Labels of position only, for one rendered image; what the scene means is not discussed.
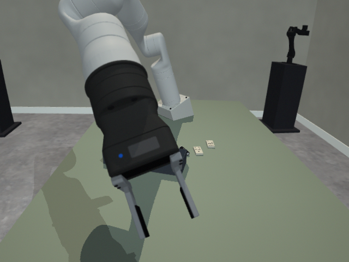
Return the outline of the white domino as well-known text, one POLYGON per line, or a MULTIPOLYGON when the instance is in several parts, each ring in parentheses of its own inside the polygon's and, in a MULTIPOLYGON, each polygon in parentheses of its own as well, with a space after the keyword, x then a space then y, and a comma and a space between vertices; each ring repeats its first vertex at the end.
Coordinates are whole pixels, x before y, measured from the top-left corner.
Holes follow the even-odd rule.
POLYGON ((199 147, 193 147, 193 149, 194 149, 196 155, 203 155, 203 152, 202 152, 200 146, 199 147))
POLYGON ((214 143, 212 140, 206 140, 206 144, 208 148, 214 148, 214 143))

